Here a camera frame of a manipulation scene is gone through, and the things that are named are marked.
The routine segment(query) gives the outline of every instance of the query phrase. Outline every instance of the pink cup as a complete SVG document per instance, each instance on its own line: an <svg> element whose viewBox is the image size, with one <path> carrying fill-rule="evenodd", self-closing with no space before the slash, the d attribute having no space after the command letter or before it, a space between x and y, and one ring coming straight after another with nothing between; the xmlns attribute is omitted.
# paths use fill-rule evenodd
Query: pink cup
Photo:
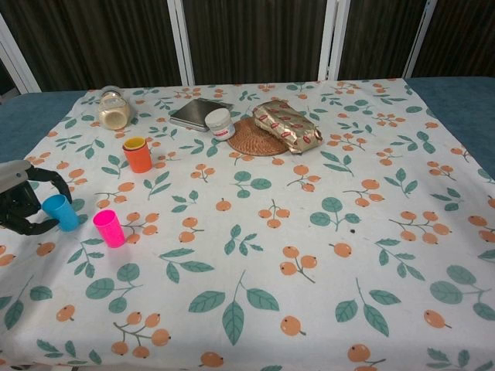
<svg viewBox="0 0 495 371"><path fill-rule="evenodd" d="M124 231L114 210L102 210L93 218L93 224L108 247L120 247L125 243Z"/></svg>

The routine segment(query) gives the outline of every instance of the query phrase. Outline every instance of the white jar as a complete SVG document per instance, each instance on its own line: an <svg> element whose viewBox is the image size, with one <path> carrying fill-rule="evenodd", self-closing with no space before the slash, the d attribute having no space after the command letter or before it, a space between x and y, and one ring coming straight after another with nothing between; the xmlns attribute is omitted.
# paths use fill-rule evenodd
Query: white jar
<svg viewBox="0 0 495 371"><path fill-rule="evenodd" d="M234 124L232 124L232 120L230 119L230 112L226 108L218 108L211 111L204 118L204 122L219 141L226 141L235 133Z"/></svg>
<svg viewBox="0 0 495 371"><path fill-rule="evenodd" d="M129 103L121 96L118 87L104 87L98 108L100 122L110 130L125 127L131 115Z"/></svg>

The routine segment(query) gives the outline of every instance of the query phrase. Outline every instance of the floral tablecloth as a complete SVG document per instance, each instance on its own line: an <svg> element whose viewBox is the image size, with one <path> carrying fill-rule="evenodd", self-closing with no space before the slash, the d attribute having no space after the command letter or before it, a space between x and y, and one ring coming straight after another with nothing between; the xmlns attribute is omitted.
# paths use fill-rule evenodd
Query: floral tablecloth
<svg viewBox="0 0 495 371"><path fill-rule="evenodd" d="M118 132L97 122L99 95L28 157L68 181L80 228L0 230L0 363L493 369L495 181L403 80L129 89ZM196 97L234 120L286 100L325 140L242 155L169 123ZM121 150L135 135L143 175ZM103 208L121 248L92 225Z"/></svg>

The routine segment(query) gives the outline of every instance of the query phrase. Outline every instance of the food package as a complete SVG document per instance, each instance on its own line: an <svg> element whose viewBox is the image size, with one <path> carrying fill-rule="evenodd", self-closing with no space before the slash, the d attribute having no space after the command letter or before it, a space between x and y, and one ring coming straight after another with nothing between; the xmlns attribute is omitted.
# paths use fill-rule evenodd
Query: food package
<svg viewBox="0 0 495 371"><path fill-rule="evenodd" d="M323 141L316 126L282 100L260 104L253 116L256 126L283 141L293 154L318 147Z"/></svg>

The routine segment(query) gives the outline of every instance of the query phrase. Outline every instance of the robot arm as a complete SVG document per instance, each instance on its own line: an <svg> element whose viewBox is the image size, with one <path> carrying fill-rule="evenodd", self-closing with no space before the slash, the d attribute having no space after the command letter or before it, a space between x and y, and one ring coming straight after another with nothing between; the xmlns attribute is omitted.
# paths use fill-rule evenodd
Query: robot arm
<svg viewBox="0 0 495 371"><path fill-rule="evenodd" d="M45 233L56 226L58 220L30 223L26 219L41 207L28 180L51 182L72 203L69 187L57 172L35 168L24 160L6 162L0 164L0 226L19 234Z"/></svg>

